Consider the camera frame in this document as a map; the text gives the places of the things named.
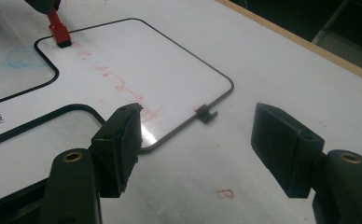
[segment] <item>black clip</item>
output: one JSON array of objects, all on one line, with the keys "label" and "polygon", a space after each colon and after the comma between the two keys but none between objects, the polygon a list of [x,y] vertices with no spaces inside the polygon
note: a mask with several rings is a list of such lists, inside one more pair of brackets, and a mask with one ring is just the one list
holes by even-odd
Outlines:
[{"label": "black clip", "polygon": [[218,111],[213,114],[210,113],[210,107],[208,105],[202,105],[195,111],[196,114],[198,114],[198,119],[204,124],[208,124],[211,120],[218,116]]}]

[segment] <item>red object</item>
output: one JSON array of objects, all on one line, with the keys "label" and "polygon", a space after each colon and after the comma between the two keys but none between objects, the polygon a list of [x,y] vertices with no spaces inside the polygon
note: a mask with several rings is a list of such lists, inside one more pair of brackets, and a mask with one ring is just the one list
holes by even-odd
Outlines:
[{"label": "red object", "polygon": [[53,8],[48,15],[50,21],[50,32],[53,39],[60,48],[71,46],[71,36],[68,33],[67,27],[60,21],[56,9]]}]

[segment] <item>wooden edge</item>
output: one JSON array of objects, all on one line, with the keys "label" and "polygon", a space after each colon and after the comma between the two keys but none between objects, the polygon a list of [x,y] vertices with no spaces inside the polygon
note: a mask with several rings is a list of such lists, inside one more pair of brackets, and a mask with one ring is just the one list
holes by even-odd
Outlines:
[{"label": "wooden edge", "polygon": [[270,21],[267,21],[262,17],[259,17],[259,15],[254,14],[253,12],[248,11],[247,9],[232,3],[230,0],[216,0],[216,1],[226,7],[233,9],[234,11],[246,16],[248,19],[256,21],[257,23],[273,30],[277,34],[282,35],[285,38],[303,46],[304,48],[309,49],[310,51],[326,58],[327,60],[337,64],[338,66],[349,70],[350,72],[356,74],[357,76],[362,77],[362,68],[361,67],[358,67],[355,64],[350,63],[350,62],[344,60],[343,58],[341,58],[325,49],[322,49],[297,35],[292,34],[291,32],[288,32],[287,30],[283,29],[282,27],[280,27]]}]

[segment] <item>white table surface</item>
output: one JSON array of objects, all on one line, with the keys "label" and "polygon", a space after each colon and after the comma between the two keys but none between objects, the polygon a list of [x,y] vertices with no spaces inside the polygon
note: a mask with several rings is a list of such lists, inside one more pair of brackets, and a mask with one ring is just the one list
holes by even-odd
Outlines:
[{"label": "white table surface", "polygon": [[[362,78],[214,0],[63,0],[59,15],[69,30],[144,20],[235,84],[212,123],[196,120],[139,157],[121,198],[102,200],[104,223],[315,223],[313,191],[287,199],[250,146],[258,102],[322,136],[325,152],[362,155]],[[47,18],[21,0],[0,1],[0,27],[0,62],[49,35]],[[50,78],[16,70],[0,77],[0,98]],[[98,129],[71,112],[0,144],[0,198],[47,177],[56,155],[88,147]],[[233,199],[219,193],[228,189]]]}]

